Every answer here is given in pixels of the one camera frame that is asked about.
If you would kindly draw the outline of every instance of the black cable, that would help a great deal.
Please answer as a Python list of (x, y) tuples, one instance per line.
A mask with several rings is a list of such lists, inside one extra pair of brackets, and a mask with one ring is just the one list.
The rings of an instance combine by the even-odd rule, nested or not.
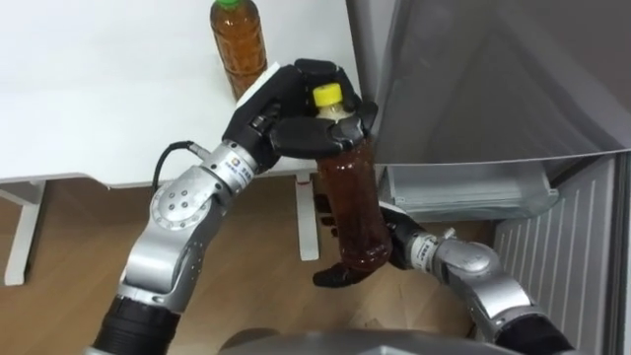
[(158, 191), (158, 183), (160, 182), (160, 172), (162, 171), (162, 165), (165, 163), (165, 160), (169, 156), (172, 151), (176, 151), (179, 149), (189, 149), (194, 143), (192, 141), (181, 141), (175, 142), (169, 145), (162, 155), (160, 159), (158, 159), (158, 164), (156, 164), (156, 169), (154, 170), (154, 179), (151, 183), (152, 194)]

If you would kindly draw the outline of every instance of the brown liquid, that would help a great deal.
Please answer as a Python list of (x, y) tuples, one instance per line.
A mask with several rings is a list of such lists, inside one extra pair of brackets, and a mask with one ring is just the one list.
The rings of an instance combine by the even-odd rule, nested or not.
[(251, 0), (229, 7), (214, 3), (210, 25), (233, 95), (238, 100), (267, 69), (258, 9)]
[(377, 270), (387, 262), (392, 243), (379, 207), (370, 141), (318, 161), (317, 169), (337, 225), (342, 262), (360, 271)]

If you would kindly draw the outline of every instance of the gray surface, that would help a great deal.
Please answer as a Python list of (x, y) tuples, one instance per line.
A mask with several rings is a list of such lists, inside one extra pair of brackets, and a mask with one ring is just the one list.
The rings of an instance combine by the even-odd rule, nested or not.
[(473, 340), (446, 338), (422, 331), (343, 330), (273, 336), (227, 349), (220, 354), (510, 355), (516, 353)]
[(507, 272), (589, 354), (603, 353), (614, 173), (614, 157), (601, 158), (559, 187), (547, 213), (496, 232)]
[(631, 148), (631, 2), (399, 0), (394, 9), (392, 24), (370, 13), (354, 27), (379, 33), (362, 71), (384, 101), (378, 163)]

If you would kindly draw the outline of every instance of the wooden floor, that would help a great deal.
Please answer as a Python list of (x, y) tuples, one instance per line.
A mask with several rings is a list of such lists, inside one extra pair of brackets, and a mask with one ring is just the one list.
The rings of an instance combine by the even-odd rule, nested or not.
[[(88, 179), (48, 184), (28, 283), (0, 287), (0, 353), (79, 354), (94, 340), (130, 247), (146, 224), (149, 196), (146, 188), (108, 191)], [(18, 213), (0, 201), (3, 262)], [(456, 226), (470, 237), (480, 228)], [(251, 327), (469, 332), (470, 320), (451, 291), (417, 272), (388, 265), (348, 289), (314, 287), (312, 274), (338, 258), (336, 239), (320, 229), (321, 259), (300, 262), (296, 232), (292, 180), (256, 180), (206, 253), (170, 354), (214, 354), (231, 335)]]

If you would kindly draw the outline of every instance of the green bottle cap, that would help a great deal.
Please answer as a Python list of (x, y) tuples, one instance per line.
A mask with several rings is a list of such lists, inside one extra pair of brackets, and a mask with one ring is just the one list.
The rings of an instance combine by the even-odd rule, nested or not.
[(241, 0), (215, 0), (219, 5), (221, 6), (225, 6), (225, 7), (233, 7), (235, 5), (238, 5)]

